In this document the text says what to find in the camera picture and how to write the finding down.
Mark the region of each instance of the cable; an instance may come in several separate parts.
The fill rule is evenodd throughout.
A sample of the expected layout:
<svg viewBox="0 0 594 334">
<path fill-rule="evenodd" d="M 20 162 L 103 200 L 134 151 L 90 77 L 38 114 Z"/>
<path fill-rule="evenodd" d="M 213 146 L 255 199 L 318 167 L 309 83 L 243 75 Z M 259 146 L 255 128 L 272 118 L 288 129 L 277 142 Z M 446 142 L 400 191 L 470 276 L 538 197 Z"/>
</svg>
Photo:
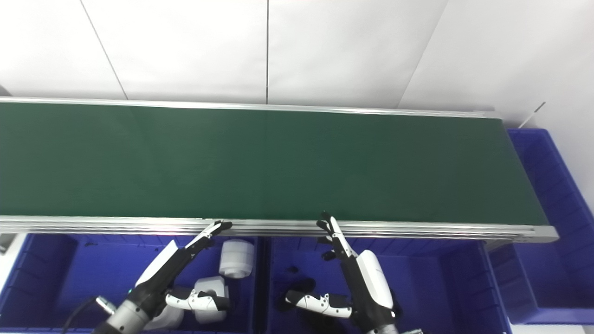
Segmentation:
<svg viewBox="0 0 594 334">
<path fill-rule="evenodd" d="M 84 311 L 85 308 L 89 307 L 89 305 L 94 304 L 96 298 L 97 298 L 97 296 L 90 297 L 84 303 L 80 304 L 74 311 L 72 311 L 72 313 L 70 314 L 70 316 L 68 317 L 68 319 L 64 323 L 64 327 L 62 327 L 62 333 L 61 334 L 66 334 L 66 332 L 70 328 L 70 324 L 72 323 L 72 321 L 74 320 L 74 318 L 76 318 L 79 313 L 81 313 L 82 311 Z"/>
</svg>

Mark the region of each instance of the robotic hand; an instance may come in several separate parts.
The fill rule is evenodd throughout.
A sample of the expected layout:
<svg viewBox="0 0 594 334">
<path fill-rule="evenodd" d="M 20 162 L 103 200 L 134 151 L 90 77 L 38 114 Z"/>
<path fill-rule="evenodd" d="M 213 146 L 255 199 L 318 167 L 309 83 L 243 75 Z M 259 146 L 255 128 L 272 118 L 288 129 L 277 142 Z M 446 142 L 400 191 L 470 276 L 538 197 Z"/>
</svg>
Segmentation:
<svg viewBox="0 0 594 334">
<path fill-rule="evenodd" d="M 295 290 L 287 292 L 285 301 L 326 316 L 351 318 L 363 333 L 398 334 L 394 301 L 377 257 L 369 250 L 357 255 L 336 219 L 327 212 L 323 212 L 322 217 L 324 220 L 318 220 L 317 225 L 328 232 L 328 236 L 319 238 L 318 242 L 333 246 L 332 250 L 322 254 L 322 258 L 326 261 L 340 260 L 352 302 L 348 303 L 344 295 L 320 296 Z"/>
<path fill-rule="evenodd" d="M 93 334 L 137 334 L 165 305 L 184 310 L 227 310 L 228 298 L 193 289 L 172 289 L 172 285 L 194 257 L 214 243 L 212 236 L 232 225 L 231 222 L 214 222 L 183 248 L 171 241 L 146 268 L 122 305 L 117 309 L 104 307 L 111 316 L 95 328 Z"/>
</svg>

